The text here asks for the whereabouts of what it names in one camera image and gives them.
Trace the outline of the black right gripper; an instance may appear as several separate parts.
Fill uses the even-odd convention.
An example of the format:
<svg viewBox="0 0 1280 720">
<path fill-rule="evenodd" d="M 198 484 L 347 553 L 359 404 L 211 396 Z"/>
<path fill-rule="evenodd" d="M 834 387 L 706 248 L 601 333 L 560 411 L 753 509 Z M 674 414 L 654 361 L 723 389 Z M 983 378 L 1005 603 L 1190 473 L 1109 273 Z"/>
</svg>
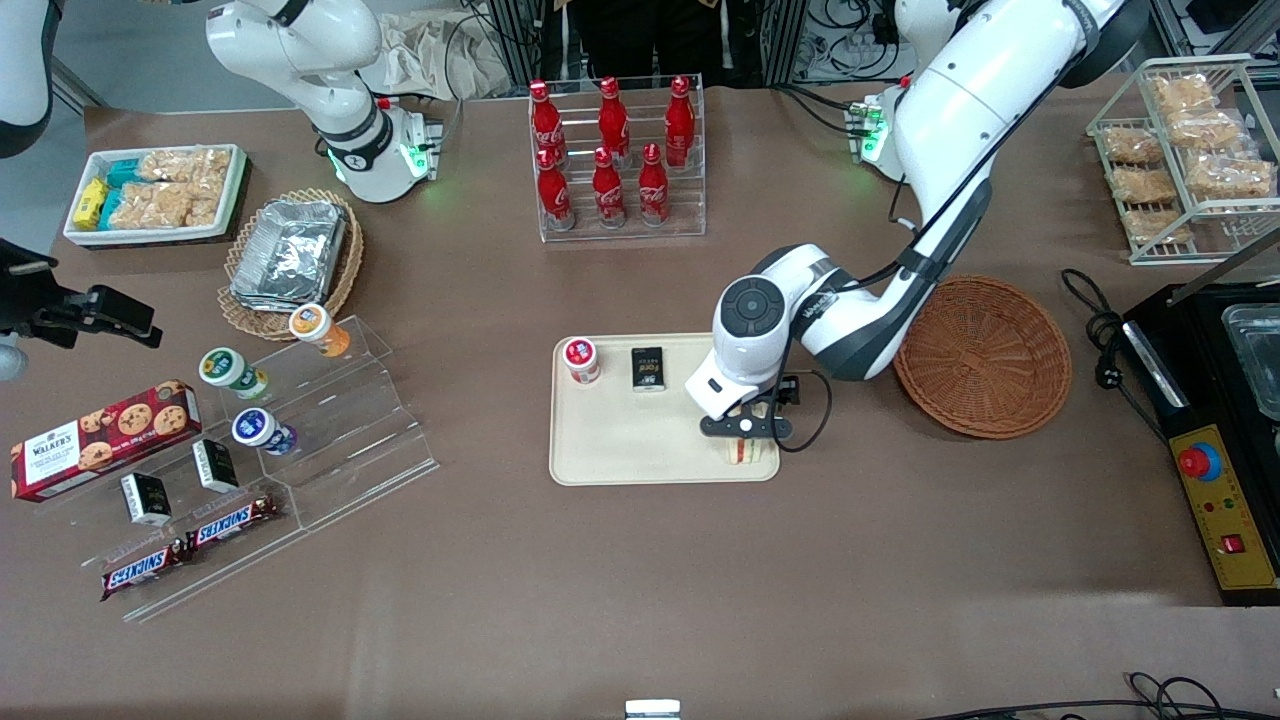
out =
<svg viewBox="0 0 1280 720">
<path fill-rule="evenodd" d="M 58 261 L 40 252 L 1 241 L 1 336 L 41 340 L 74 348 L 82 333 L 106 333 L 148 348 L 163 342 L 154 324 L 155 309 L 108 286 L 87 291 L 87 316 L 61 287 L 52 269 Z"/>
</svg>

